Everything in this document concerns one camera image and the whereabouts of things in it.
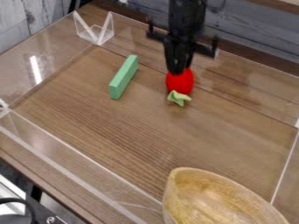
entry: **green rectangular block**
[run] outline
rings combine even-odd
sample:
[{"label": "green rectangular block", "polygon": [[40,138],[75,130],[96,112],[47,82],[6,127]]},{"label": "green rectangular block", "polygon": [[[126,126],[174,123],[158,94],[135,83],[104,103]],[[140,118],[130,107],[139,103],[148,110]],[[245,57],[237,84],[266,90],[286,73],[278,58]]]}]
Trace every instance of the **green rectangular block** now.
[{"label": "green rectangular block", "polygon": [[108,84],[110,97],[119,99],[138,70],[138,56],[130,55],[120,67],[114,80]]}]

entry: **wooden bowl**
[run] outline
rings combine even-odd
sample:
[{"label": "wooden bowl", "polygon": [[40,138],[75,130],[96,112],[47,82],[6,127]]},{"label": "wooden bowl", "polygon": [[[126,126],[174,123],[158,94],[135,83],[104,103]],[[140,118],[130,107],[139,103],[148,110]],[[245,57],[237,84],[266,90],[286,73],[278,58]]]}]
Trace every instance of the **wooden bowl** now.
[{"label": "wooden bowl", "polygon": [[285,216],[245,186],[191,168],[172,171],[163,196],[166,224],[286,224]]}]

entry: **red object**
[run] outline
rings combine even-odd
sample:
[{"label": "red object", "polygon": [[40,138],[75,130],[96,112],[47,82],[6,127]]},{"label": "red object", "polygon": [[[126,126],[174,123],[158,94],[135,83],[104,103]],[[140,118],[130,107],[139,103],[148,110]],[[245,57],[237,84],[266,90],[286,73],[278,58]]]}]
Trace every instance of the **red object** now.
[{"label": "red object", "polygon": [[186,68],[182,74],[172,74],[168,72],[166,77],[166,85],[168,92],[175,90],[178,93],[188,95],[192,92],[194,87],[192,70]]}]

